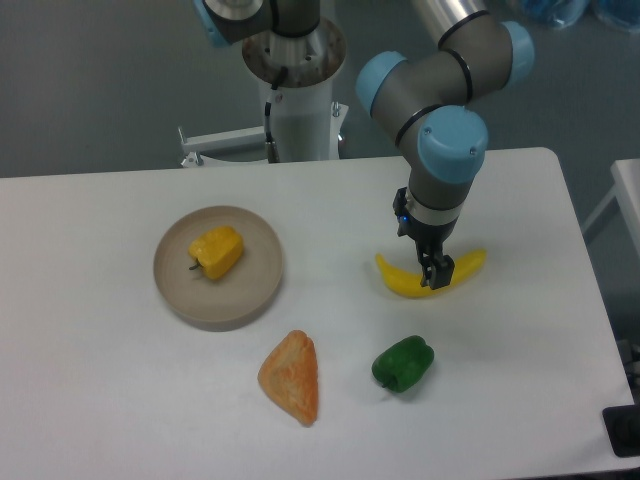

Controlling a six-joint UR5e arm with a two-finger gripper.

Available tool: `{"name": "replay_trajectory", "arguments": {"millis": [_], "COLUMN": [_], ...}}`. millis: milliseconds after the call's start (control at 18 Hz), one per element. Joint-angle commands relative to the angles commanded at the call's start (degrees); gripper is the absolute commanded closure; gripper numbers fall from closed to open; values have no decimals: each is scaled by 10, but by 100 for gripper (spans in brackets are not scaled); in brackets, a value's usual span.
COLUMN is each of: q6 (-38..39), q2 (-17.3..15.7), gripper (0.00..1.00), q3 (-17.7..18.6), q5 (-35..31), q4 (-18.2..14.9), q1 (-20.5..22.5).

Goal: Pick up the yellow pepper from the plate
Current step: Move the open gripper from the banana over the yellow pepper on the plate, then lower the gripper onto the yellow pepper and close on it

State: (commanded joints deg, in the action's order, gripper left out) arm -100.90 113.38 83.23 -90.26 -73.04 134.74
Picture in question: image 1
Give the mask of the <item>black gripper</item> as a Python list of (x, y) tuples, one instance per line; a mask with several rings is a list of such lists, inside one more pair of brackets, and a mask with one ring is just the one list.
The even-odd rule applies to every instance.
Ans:
[(393, 201), (399, 236), (408, 236), (416, 244), (422, 270), (420, 285), (438, 290), (450, 285), (455, 262), (443, 254), (443, 243), (457, 222), (457, 209), (433, 210), (419, 203), (408, 187), (400, 188)]

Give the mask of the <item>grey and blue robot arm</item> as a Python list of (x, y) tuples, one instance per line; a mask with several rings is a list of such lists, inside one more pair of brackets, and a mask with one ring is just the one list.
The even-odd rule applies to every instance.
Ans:
[[(421, 283), (437, 290), (456, 269), (443, 251), (485, 158), (488, 131), (469, 103), (526, 77), (535, 60), (529, 33), (498, 22), (481, 1), (418, 1), (414, 5), (437, 51), (412, 62), (397, 52), (369, 60), (356, 80), (367, 114), (410, 167), (393, 202), (398, 232), (411, 238)], [(270, 163), (310, 145), (313, 127), (284, 111), (284, 97), (329, 81), (345, 47), (317, 1), (198, 1), (208, 40), (242, 46), (246, 66), (266, 88), (263, 138)]]

